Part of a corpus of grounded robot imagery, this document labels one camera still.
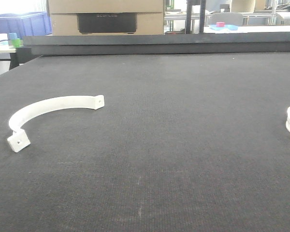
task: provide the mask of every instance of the white wall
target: white wall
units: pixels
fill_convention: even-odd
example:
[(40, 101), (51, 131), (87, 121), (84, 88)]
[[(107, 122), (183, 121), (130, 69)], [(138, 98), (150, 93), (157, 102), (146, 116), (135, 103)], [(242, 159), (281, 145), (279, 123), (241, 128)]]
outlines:
[[(206, 1), (206, 10), (215, 11), (219, 10), (220, 4), (230, 4), (232, 0), (207, 0)], [(182, 9), (186, 11), (187, 9), (187, 0), (175, 0), (174, 7), (176, 9)]]
[(0, 14), (46, 11), (46, 0), (0, 0)]

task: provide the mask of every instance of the white cup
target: white cup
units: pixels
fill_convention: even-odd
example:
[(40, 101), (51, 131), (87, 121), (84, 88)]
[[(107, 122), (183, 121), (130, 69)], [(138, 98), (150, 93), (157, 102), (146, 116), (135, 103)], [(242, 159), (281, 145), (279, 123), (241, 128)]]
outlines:
[(0, 34), (0, 49), (8, 49), (8, 48), (9, 48), (8, 34), (1, 33)]

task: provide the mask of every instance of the white table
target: white table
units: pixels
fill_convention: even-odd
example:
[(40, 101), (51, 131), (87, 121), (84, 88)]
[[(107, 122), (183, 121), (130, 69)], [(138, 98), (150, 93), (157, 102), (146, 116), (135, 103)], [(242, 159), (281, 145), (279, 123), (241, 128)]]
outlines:
[(16, 53), (16, 48), (9, 46), (9, 48), (2, 49), (0, 48), (0, 53)]
[(212, 30), (209, 27), (204, 28), (204, 33), (250, 33), (250, 32), (288, 32), (290, 26), (244, 26), (238, 27), (238, 30)]
[(10, 61), (10, 70), (19, 66), (18, 58), (16, 55), (16, 48), (9, 46), (9, 48), (0, 48), (0, 53), (10, 53), (10, 58), (0, 58), (0, 61)]

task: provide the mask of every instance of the pink object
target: pink object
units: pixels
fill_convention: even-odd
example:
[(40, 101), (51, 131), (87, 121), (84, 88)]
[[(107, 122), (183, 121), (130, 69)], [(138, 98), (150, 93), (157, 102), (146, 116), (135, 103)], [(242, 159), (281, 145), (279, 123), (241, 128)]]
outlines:
[(216, 23), (216, 27), (218, 27), (218, 28), (223, 28), (224, 26), (225, 26), (224, 22), (217, 22)]

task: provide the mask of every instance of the cardboard box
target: cardboard box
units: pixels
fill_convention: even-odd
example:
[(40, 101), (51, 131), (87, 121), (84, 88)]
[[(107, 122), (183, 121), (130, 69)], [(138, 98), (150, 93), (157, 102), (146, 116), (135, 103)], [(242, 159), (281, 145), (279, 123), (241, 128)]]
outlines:
[(264, 10), (266, 7), (266, 0), (256, 0), (256, 10)]
[(48, 0), (50, 14), (161, 13), (163, 0)]
[(232, 0), (230, 4), (231, 12), (253, 13), (256, 0)]
[(53, 35), (159, 35), (163, 34), (164, 13), (137, 13), (137, 29), (128, 33), (89, 33), (79, 32), (77, 14), (52, 14)]

